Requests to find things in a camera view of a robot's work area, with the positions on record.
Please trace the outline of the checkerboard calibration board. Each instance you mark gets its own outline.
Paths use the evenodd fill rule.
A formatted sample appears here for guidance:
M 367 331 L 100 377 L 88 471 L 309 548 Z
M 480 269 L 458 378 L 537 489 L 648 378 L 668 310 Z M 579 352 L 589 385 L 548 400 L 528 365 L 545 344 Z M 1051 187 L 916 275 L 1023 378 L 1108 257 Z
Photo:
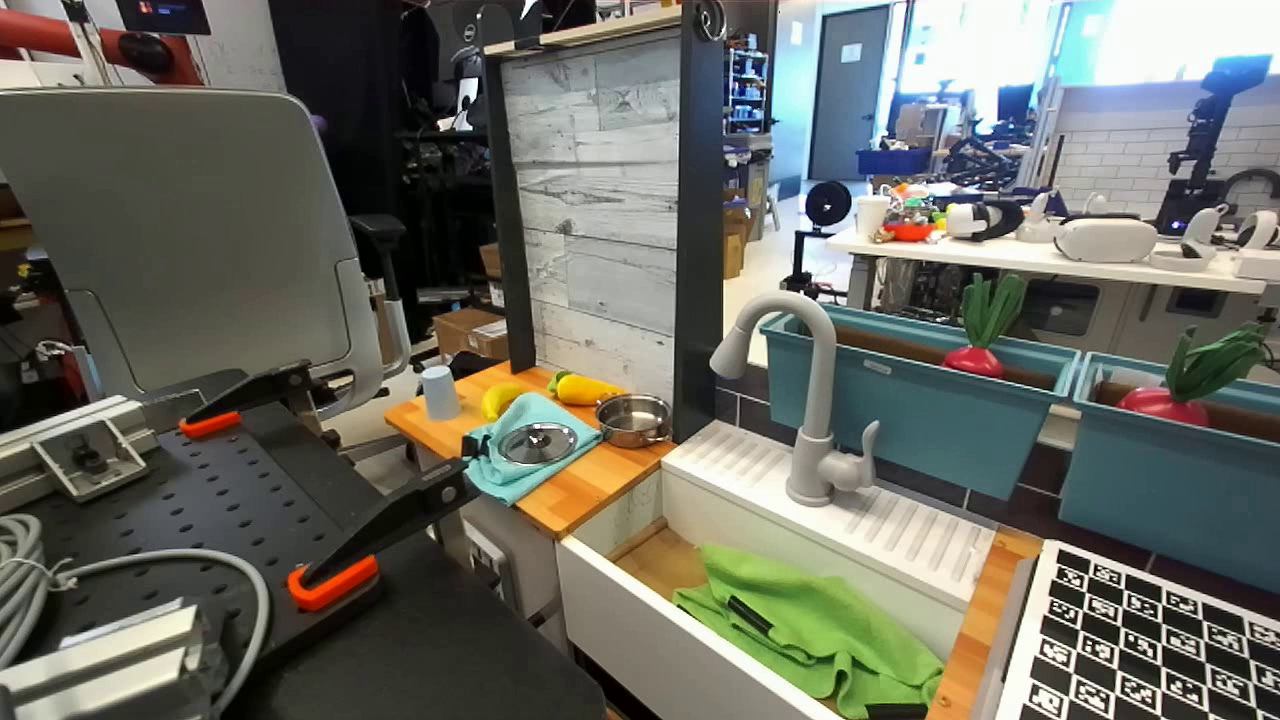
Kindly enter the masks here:
M 1280 720 L 1280 625 L 1050 539 L 997 720 Z

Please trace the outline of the teal cloth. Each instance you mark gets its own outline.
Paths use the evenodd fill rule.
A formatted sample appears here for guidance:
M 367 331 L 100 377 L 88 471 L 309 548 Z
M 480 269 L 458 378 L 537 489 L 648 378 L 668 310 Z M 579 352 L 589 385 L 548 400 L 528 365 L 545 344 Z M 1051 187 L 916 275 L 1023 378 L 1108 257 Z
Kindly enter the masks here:
M 497 450 L 497 439 L 520 424 L 567 424 L 575 435 L 575 448 L 567 460 L 556 463 L 512 463 Z M 465 477 L 477 492 L 499 499 L 499 504 L 516 504 L 526 499 L 532 489 L 542 489 L 545 479 L 551 479 L 560 469 L 567 469 L 571 460 L 579 460 L 589 448 L 601 442 L 601 433 L 592 424 L 585 424 L 579 417 L 571 417 L 563 405 L 542 397 L 542 393 L 526 393 L 516 405 L 503 406 L 503 417 L 497 417 L 492 424 L 480 424 L 465 435 Z

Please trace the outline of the small metal pot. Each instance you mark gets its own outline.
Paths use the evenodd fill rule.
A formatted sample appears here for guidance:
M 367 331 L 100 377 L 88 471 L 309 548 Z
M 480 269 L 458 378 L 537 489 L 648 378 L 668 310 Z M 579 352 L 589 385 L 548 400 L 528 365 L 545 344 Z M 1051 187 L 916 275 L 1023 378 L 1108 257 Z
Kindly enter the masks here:
M 660 397 L 607 397 L 596 418 L 601 435 L 619 448 L 654 448 L 668 435 L 668 405 Z

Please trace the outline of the grey toy faucet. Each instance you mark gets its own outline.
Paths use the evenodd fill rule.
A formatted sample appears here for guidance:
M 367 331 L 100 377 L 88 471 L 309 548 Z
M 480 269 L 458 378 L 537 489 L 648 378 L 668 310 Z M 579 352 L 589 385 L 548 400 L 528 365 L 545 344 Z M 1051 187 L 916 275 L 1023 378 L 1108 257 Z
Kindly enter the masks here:
M 812 334 L 805 417 L 800 417 L 800 426 L 791 439 L 783 492 L 805 507 L 824 507 L 841 492 L 859 492 L 876 479 L 881 424 L 869 424 L 859 433 L 859 439 L 865 439 L 859 457 L 831 448 L 837 322 L 815 300 L 808 300 L 800 291 L 761 291 L 761 295 L 743 300 L 730 334 L 714 346 L 708 368 L 720 378 L 742 378 L 747 368 L 753 331 L 767 310 L 797 317 Z

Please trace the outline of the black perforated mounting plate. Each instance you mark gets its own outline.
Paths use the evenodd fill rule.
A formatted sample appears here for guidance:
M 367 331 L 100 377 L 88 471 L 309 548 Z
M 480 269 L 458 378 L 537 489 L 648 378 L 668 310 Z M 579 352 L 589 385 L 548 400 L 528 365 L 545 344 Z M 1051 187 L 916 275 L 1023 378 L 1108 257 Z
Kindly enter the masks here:
M 285 597 L 285 575 L 375 504 L 375 489 L 285 406 L 255 406 L 213 439 L 160 433 L 146 460 L 139 479 L 88 504 L 65 492 L 29 504 L 39 518 L 29 573 L 46 582 L 46 599 L 20 650 L 49 650 L 59 636 L 166 599 L 219 613 L 243 646 L 255 591 L 243 573 L 219 562 L 219 550 L 270 582 L 270 662 L 354 636 L 367 618 L 375 587 L 331 613 L 298 613 Z

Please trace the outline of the white toy sink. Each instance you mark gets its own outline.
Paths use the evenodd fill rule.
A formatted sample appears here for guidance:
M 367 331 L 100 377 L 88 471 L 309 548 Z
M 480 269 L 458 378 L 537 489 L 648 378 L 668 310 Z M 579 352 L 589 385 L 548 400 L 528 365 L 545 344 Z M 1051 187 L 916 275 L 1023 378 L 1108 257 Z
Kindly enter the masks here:
M 556 544 L 571 646 L 660 720 L 837 720 L 677 608 L 708 544 L 837 575 L 951 650 L 997 531 L 881 485 L 805 507 L 790 463 L 790 442 L 714 418 Z

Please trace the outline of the small white cup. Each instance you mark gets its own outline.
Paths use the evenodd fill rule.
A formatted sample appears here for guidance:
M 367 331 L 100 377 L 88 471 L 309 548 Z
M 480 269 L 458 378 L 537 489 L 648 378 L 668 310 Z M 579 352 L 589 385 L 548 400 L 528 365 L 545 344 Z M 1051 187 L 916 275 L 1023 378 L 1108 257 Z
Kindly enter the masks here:
M 458 413 L 458 386 L 443 365 L 430 365 L 419 370 L 419 393 L 433 418 L 447 418 Z

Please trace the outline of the right teal planter box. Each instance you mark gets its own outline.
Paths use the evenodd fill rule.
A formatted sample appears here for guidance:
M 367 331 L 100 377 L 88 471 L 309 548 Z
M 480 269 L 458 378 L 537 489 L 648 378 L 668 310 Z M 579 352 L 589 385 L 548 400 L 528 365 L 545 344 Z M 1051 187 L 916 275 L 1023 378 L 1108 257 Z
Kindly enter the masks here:
M 1083 356 L 1061 518 L 1275 591 L 1280 386 L 1238 378 L 1206 400 L 1206 424 L 1120 405 L 1160 378 L 1153 360 Z

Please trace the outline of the round metal lid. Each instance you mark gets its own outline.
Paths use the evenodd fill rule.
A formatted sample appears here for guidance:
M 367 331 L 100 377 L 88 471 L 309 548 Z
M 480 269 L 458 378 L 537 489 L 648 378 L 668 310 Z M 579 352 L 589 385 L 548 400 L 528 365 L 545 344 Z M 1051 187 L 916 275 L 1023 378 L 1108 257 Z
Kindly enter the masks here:
M 497 439 L 497 450 L 512 463 L 556 463 L 567 460 L 575 435 L 567 424 L 520 424 Z

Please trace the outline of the white background table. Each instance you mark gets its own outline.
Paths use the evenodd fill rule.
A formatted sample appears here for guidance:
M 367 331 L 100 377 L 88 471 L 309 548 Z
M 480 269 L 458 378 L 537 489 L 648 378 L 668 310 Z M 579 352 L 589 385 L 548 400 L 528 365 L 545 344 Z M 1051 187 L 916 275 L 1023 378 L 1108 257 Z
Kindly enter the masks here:
M 1197 291 L 1230 291 L 1230 295 L 1262 295 L 1266 291 L 1266 279 L 1239 279 L 1230 257 L 1215 257 L 1206 269 L 1094 262 L 1094 261 L 1064 261 L 1051 244 L 1023 244 L 1023 238 L 986 238 L 986 244 L 844 238 L 844 250 L 869 257 L 869 261 L 962 262 L 962 269 L 1067 275 L 1067 279 L 1099 279 L 1099 282 L 1197 287 Z

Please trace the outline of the toy radish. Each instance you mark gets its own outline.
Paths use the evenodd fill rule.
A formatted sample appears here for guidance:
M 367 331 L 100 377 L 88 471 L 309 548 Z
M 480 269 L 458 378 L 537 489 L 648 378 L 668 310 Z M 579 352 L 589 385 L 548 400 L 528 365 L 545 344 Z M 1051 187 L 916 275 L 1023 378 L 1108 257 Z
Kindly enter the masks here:
M 946 356 L 950 368 L 974 377 L 1000 377 L 1006 360 L 993 344 L 1020 320 L 1029 279 L 1020 271 L 974 275 L 962 295 L 963 344 Z
M 1186 334 L 1165 365 L 1165 378 L 1127 386 L 1120 406 L 1153 418 L 1208 424 L 1208 397 L 1262 365 L 1275 365 L 1262 328 L 1238 328 L 1206 344 Z

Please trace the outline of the aluminium extrusion bracket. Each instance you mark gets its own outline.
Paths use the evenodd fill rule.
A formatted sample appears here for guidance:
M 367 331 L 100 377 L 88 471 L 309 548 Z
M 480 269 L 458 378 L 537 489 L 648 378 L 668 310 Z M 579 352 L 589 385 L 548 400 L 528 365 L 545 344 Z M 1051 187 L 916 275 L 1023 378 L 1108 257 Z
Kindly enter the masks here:
M 0 435 L 0 513 L 65 492 L 76 504 L 147 471 L 153 424 L 139 400 L 110 397 Z

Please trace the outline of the right toy radish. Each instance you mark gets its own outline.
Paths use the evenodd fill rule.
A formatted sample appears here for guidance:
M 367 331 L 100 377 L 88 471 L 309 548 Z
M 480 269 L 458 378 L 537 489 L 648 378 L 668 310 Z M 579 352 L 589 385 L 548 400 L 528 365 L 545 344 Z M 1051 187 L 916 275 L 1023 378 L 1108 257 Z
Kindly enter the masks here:
M 1153 418 L 1208 424 L 1208 397 L 1262 365 L 1275 365 L 1262 328 L 1238 328 L 1206 344 L 1186 334 L 1165 365 L 1165 378 L 1127 386 L 1120 406 Z

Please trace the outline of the grey monitor back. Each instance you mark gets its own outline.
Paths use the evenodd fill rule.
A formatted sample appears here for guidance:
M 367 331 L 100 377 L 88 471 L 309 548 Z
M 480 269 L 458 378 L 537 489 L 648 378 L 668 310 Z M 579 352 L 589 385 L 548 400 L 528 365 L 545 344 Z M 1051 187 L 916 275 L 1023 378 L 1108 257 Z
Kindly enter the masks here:
M 110 393 L 213 370 L 383 377 L 375 310 L 315 120 L 282 91 L 0 96 L 0 171 Z

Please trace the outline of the left toy radish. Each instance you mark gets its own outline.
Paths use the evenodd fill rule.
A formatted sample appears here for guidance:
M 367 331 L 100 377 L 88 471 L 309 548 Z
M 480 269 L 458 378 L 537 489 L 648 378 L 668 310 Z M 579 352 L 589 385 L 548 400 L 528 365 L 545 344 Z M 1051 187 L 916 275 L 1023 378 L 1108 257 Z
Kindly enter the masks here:
M 962 295 L 963 344 L 946 356 L 950 368 L 974 377 L 1000 377 L 1006 360 L 993 344 L 1020 320 L 1029 279 L 1020 271 L 974 275 Z

